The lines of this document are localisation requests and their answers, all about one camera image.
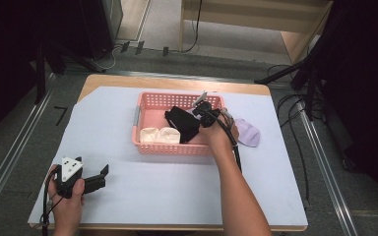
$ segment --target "metal bar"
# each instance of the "metal bar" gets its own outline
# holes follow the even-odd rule
[[[9,151],[7,152],[4,160],[2,161],[0,165],[0,193],[2,189],[4,188],[6,182],[8,181],[8,178],[11,175],[11,172],[14,169],[15,165],[17,164],[17,161],[21,153],[23,152],[24,147],[30,138],[30,135],[33,132],[33,129],[35,128],[36,123],[41,117],[41,114],[43,110],[45,109],[45,106],[47,105],[48,100],[50,99],[50,96],[52,94],[53,87],[55,84],[54,74],[50,75],[48,79],[48,83],[49,83],[48,92],[46,93],[44,99],[39,104],[33,107],[30,113],[30,116],[28,117],[20,133],[18,134],[18,136],[12,143]]]
[[[304,104],[303,102],[298,103],[297,106],[299,110],[302,110]],[[339,218],[340,225],[345,235],[356,236],[358,234],[352,221],[351,213],[348,210],[346,200],[343,197],[336,177],[334,176],[333,170],[330,167],[327,155],[325,154],[322,144],[318,138],[318,133],[315,129],[314,123],[307,119],[307,116],[304,112],[300,112],[300,117],[302,118],[306,133],[308,134],[311,146],[315,152],[318,165],[321,169],[321,173],[327,186],[328,193],[330,194],[331,201],[333,202],[334,209],[336,210],[337,217]]]

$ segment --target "hand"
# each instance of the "hand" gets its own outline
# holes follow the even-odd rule
[[[219,117],[225,125],[225,119],[222,115]],[[207,138],[208,145],[213,151],[214,156],[221,156],[220,153],[232,151],[232,143],[229,137],[226,135],[225,130],[220,126],[218,122],[215,122],[209,128],[200,127],[199,133],[203,134]],[[231,127],[231,133],[234,136],[235,140],[238,141],[238,130],[235,125]]]
[[[51,166],[50,172],[56,168],[56,165]],[[53,209],[55,229],[53,236],[71,236],[74,235],[79,227],[82,218],[82,207],[84,198],[82,196],[85,191],[85,180],[79,179],[76,181],[71,199],[63,199]],[[61,197],[57,195],[57,184],[52,177],[48,185],[48,196],[52,198],[53,205],[57,204]]]

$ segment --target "pink plastic basket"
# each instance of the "pink plastic basket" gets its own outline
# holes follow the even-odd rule
[[[134,117],[132,141],[140,153],[164,153],[164,154],[186,154],[186,155],[209,155],[210,148],[202,136],[197,135],[187,144],[141,144],[140,131],[144,128],[169,127],[164,118],[164,112],[172,106],[183,110],[193,108],[192,103],[199,97],[199,94],[176,94],[165,92],[142,92],[138,99],[138,105]],[[223,99],[218,95],[208,95],[207,101],[213,109],[222,108]]]

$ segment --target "forearm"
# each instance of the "forearm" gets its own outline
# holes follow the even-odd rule
[[[232,151],[215,153],[220,172],[225,235],[272,235],[267,219],[239,171]]]

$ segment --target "white cloth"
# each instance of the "white cloth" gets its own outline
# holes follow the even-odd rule
[[[145,128],[140,131],[140,143],[156,143],[156,144],[179,144],[180,133],[170,127]]]

